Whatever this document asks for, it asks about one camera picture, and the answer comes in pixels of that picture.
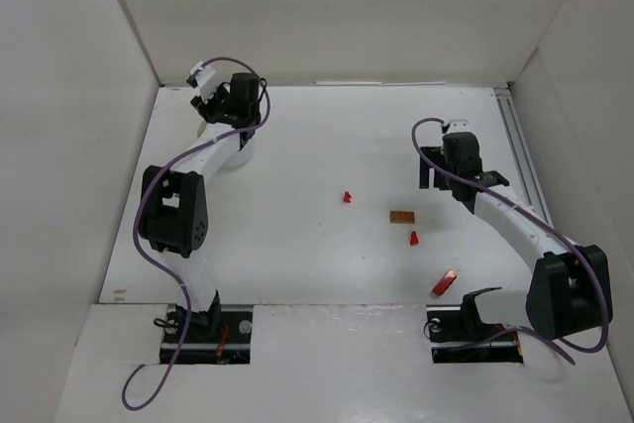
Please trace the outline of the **orange lego plate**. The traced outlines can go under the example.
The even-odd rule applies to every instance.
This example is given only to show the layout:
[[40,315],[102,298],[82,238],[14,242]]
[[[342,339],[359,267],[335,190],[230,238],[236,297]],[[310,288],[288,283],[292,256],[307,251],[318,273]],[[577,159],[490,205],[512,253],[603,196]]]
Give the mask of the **orange lego plate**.
[[389,222],[392,224],[414,224],[415,213],[411,211],[391,210],[389,212]]

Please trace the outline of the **red lego brick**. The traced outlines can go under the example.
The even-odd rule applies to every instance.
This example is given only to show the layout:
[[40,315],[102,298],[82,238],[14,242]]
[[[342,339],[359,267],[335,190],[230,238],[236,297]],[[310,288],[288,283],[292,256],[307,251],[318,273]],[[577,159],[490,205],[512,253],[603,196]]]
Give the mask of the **red lego brick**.
[[457,272],[453,269],[449,269],[433,286],[432,294],[440,297],[442,296],[454,283],[457,278]]

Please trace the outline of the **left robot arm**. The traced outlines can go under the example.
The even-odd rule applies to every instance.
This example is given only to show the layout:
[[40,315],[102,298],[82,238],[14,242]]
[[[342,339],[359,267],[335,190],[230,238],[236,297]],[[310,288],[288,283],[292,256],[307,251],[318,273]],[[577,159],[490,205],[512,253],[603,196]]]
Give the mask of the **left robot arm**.
[[247,163],[260,125],[264,80],[237,72],[222,83],[215,70],[194,77],[199,94],[191,105],[204,128],[190,149],[167,167],[149,166],[143,174],[142,203],[135,219],[136,239],[158,253],[155,265],[181,289],[172,319],[191,331],[214,334],[221,326],[221,304],[200,249],[210,232],[206,186],[221,169]]

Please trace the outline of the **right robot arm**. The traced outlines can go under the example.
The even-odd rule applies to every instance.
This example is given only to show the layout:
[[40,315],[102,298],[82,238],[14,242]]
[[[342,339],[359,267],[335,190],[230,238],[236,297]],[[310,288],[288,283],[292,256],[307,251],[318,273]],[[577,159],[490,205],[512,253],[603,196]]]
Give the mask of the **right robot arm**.
[[494,285],[466,294],[461,313],[467,332],[501,324],[526,328],[548,342],[590,329],[607,335],[613,310],[607,255],[600,247],[580,246],[557,232],[504,175],[484,169],[471,131],[445,129],[441,146],[417,152],[421,188],[450,191],[497,232],[531,274],[523,290]]

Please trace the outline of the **white round divided container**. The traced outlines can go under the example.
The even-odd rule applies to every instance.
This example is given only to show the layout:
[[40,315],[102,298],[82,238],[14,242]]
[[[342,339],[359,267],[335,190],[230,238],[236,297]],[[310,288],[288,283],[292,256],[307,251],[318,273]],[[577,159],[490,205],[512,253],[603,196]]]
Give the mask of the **white round divided container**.
[[209,178],[220,169],[233,169],[247,163],[254,155],[255,141],[246,133],[236,133],[230,125],[203,123],[198,128],[195,147],[203,146],[191,156],[189,170]]

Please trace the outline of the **red lego slope piece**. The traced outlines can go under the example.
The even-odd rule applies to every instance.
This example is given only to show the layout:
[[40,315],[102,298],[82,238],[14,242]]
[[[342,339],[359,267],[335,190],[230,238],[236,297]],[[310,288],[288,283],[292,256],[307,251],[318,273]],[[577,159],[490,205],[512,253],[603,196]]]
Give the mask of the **red lego slope piece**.
[[409,244],[411,246],[417,246],[419,244],[419,238],[415,231],[412,231],[410,234]]

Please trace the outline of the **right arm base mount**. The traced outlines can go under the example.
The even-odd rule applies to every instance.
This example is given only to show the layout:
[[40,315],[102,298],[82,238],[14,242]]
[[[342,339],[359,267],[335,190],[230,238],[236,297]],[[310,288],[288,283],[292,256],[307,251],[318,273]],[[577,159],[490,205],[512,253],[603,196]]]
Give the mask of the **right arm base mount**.
[[524,363],[516,333],[484,342],[506,330],[500,323],[484,323],[476,308],[476,298],[495,289],[499,287],[467,293],[460,304],[426,306],[423,332],[431,342],[434,364]]

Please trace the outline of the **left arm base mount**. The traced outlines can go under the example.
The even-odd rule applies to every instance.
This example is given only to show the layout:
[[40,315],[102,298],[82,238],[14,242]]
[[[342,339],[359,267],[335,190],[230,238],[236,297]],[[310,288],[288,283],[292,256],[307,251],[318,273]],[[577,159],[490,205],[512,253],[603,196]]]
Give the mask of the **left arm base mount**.
[[[223,306],[220,324],[216,331],[190,324],[187,336],[175,363],[177,365],[248,365],[251,360],[253,332],[253,306]],[[173,307],[168,308],[165,318],[156,318],[153,324],[160,328],[161,344],[159,362],[168,364],[174,355],[184,317],[178,316]]]

